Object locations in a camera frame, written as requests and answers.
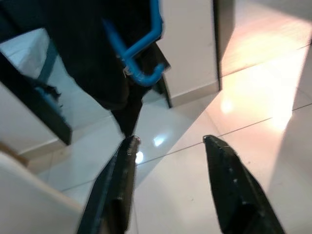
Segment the white wall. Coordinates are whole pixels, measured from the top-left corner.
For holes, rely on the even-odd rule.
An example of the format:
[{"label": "white wall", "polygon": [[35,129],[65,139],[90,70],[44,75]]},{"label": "white wall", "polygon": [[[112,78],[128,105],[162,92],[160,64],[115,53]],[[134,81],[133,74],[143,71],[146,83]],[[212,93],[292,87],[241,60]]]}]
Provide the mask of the white wall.
[{"label": "white wall", "polygon": [[0,82],[0,141],[23,153],[57,137]]},{"label": "white wall", "polygon": [[217,82],[211,0],[163,0],[164,35],[158,42],[171,64],[171,97]]}]

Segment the blue plastic hanger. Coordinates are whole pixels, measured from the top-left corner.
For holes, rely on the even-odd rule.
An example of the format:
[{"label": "blue plastic hanger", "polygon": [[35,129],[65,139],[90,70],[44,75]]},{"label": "blue plastic hanger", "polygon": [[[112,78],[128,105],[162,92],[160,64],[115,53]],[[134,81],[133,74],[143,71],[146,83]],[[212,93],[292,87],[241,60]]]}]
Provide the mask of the blue plastic hanger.
[{"label": "blue plastic hanger", "polygon": [[152,86],[156,84],[165,69],[163,64],[159,64],[155,67],[152,75],[145,75],[133,59],[137,53],[156,41],[162,33],[162,20],[159,12],[158,0],[151,0],[151,24],[152,30],[127,49],[113,24],[103,19],[103,25],[112,47],[117,55],[120,56],[124,65],[129,69],[133,80],[142,86]]}]

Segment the white tile floor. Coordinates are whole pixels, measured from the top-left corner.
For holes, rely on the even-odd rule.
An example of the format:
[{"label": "white tile floor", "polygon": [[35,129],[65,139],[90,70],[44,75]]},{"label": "white tile floor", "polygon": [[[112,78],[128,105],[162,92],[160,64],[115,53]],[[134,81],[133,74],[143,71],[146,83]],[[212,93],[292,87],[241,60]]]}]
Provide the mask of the white tile floor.
[{"label": "white tile floor", "polygon": [[[137,166],[129,233],[220,233],[201,143],[207,134],[221,136],[238,152],[287,233],[312,233],[308,49],[224,77],[217,95],[170,110],[164,100],[143,107],[136,130],[143,158]],[[33,161],[31,169],[84,204],[121,139],[109,117],[74,131],[70,147]]]}]

